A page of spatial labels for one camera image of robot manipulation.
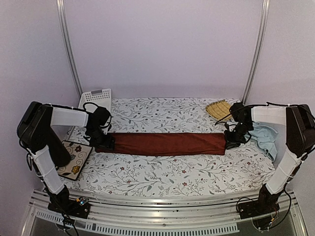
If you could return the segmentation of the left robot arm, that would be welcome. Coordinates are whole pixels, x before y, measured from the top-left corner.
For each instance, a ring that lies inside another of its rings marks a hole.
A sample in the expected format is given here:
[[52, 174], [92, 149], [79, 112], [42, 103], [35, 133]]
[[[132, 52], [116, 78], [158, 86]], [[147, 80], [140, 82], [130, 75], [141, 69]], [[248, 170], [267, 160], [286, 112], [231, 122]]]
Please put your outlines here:
[[33, 101], [25, 111], [17, 127], [19, 144], [33, 160], [39, 178], [48, 191], [57, 195], [53, 203], [62, 213], [70, 213], [73, 202], [66, 197], [68, 191], [56, 167], [66, 166], [70, 162], [70, 154], [52, 127], [83, 127], [90, 146], [113, 150], [115, 139], [108, 134], [111, 120], [111, 113], [102, 106], [96, 106], [93, 112], [89, 112], [85, 109]]

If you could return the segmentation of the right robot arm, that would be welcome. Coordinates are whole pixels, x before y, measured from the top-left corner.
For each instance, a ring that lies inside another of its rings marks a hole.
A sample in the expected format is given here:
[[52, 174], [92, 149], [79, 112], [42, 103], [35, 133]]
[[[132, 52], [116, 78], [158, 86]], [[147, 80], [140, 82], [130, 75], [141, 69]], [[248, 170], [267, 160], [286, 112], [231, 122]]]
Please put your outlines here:
[[229, 115], [235, 127], [224, 131], [225, 148], [232, 149], [248, 142], [245, 137], [253, 130], [253, 124], [269, 123], [286, 128], [286, 149], [273, 176], [260, 190], [263, 197], [254, 204], [258, 214], [270, 210], [274, 201], [271, 197], [281, 194], [292, 180], [301, 164], [315, 149], [315, 117], [307, 104], [280, 105], [268, 102], [265, 105], [243, 105], [234, 103]]

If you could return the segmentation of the dark red towel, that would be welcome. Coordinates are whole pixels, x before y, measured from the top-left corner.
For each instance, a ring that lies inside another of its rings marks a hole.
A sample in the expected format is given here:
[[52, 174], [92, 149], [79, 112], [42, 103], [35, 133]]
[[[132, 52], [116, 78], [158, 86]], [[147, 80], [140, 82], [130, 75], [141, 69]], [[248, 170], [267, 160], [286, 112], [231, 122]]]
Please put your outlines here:
[[141, 156], [225, 154], [223, 133], [113, 133], [114, 149], [96, 147], [96, 152]]

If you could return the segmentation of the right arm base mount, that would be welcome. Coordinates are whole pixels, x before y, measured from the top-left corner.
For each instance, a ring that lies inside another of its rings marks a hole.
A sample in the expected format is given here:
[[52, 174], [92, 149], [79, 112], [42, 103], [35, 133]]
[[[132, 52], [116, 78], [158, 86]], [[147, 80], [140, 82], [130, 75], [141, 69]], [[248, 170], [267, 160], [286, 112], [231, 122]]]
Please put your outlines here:
[[241, 219], [252, 218], [279, 211], [278, 202], [259, 203], [258, 200], [253, 200], [248, 197], [241, 197], [236, 203], [236, 211]]

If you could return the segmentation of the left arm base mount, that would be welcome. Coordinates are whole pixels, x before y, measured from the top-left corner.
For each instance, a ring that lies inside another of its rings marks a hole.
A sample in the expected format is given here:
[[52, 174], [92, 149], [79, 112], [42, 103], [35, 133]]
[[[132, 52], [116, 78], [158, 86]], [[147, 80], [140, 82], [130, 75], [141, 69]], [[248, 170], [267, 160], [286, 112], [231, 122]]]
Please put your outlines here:
[[64, 215], [87, 219], [90, 213], [91, 204], [82, 199], [77, 201], [53, 198], [50, 200], [48, 209], [57, 213], [63, 213]]

